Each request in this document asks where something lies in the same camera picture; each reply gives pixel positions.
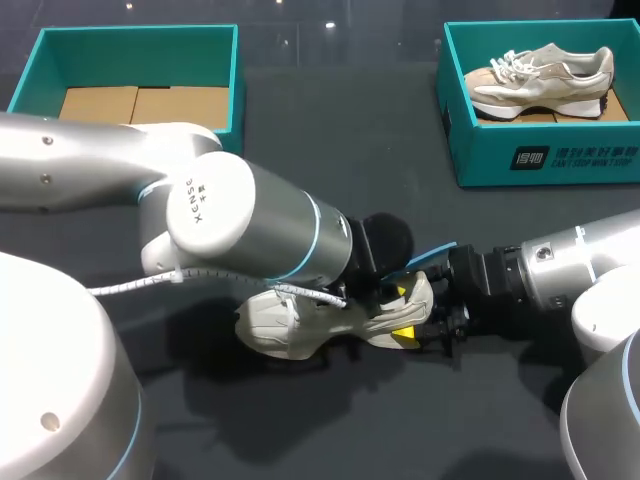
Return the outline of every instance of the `yellow tag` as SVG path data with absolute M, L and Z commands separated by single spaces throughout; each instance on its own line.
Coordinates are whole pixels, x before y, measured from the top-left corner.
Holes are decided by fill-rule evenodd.
M 411 339 L 416 338 L 415 330 L 413 329 L 413 327 L 405 327 L 405 328 L 401 328 L 400 330 L 394 330 L 393 332 L 391 332 L 391 335 L 397 335 L 399 337 L 405 337 L 405 338 L 411 338 Z

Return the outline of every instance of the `shoe sole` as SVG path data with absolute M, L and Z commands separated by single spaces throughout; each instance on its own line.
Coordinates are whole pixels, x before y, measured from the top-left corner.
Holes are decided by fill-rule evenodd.
M 595 100 L 583 100 L 580 102 L 566 102 L 562 100 L 541 100 L 528 105 L 517 105 L 513 107 L 501 107 L 497 105 L 487 105 L 472 101 L 471 104 L 482 117 L 491 120 L 513 120 L 522 112 L 531 108 L 542 108 L 558 112 L 568 117 L 578 118 L 599 118 L 607 106 L 607 96 Z

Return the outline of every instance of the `cable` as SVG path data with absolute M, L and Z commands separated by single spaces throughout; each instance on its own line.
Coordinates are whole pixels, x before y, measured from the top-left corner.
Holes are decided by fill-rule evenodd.
M 407 273 L 407 270 L 420 266 L 423 263 L 427 263 L 436 255 L 440 255 L 441 253 L 444 253 L 452 249 L 453 247 L 457 247 L 457 246 L 458 244 L 456 242 L 449 242 L 449 243 L 445 243 L 444 245 L 440 245 L 439 247 L 433 248 L 428 252 L 422 253 L 417 257 L 413 257 L 411 260 L 409 260 L 409 263 L 407 263 L 406 267 L 404 267 L 400 271 L 390 273 L 389 275 L 384 277 L 383 280 L 393 280 L 394 278 L 400 277 L 405 273 Z
M 209 270 L 206 268 L 183 268 L 180 270 L 184 279 L 193 278 L 226 278 L 237 282 L 243 282 L 249 285 L 266 286 L 277 290 L 279 292 L 290 293 L 292 295 L 300 295 L 303 297 L 312 298 L 313 300 L 324 302 L 329 305 L 333 305 L 337 308 L 344 308 L 347 306 L 347 302 L 335 295 L 331 295 L 325 292 L 319 292 L 308 288 L 296 287 L 285 283 L 269 283 L 263 280 L 256 280 L 241 275 L 235 275 L 219 270 Z M 150 287 L 152 285 L 158 285 L 161 283 L 174 282 L 176 280 L 176 272 L 165 272 L 157 275 L 151 275 L 150 277 L 140 278 L 130 282 L 121 283 L 119 285 L 110 285 L 108 287 L 89 288 L 87 289 L 95 297 L 103 297 L 106 295 L 116 295 L 119 293 L 131 292 L 140 288 Z
M 423 263 L 426 263 L 428 260 L 431 260 L 436 255 L 439 255 L 457 246 L 458 244 L 456 242 L 449 242 L 449 243 L 445 243 L 444 245 L 440 245 L 439 247 L 431 249 L 428 252 L 425 252 L 421 255 L 418 255 L 417 257 L 412 258 L 409 261 L 409 263 L 407 263 L 406 268 L 413 267 L 416 265 L 422 265 Z

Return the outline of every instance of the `cardboard box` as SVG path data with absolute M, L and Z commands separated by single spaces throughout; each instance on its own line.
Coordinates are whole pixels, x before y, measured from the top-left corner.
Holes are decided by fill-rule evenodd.
M 45 28 L 8 111 L 98 123 L 192 122 L 242 153 L 236 25 Z
M 228 110 L 228 88 L 141 88 L 131 123 L 190 122 L 219 130 L 227 128 Z
M 556 115 L 555 123 L 480 122 L 464 74 L 508 50 L 535 50 L 551 42 L 569 52 L 611 48 L 616 75 L 603 116 L 598 121 Z M 640 28 L 634 20 L 445 24 L 436 90 L 459 185 L 640 182 L 637 85 Z

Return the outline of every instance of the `dark floor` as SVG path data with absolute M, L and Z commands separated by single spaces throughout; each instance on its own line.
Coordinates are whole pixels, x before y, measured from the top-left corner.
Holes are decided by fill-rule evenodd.
M 434 60 L 451 20 L 603 17 L 612 0 L 2 0 L 0 109 L 41 27 L 238 23 L 247 66 Z

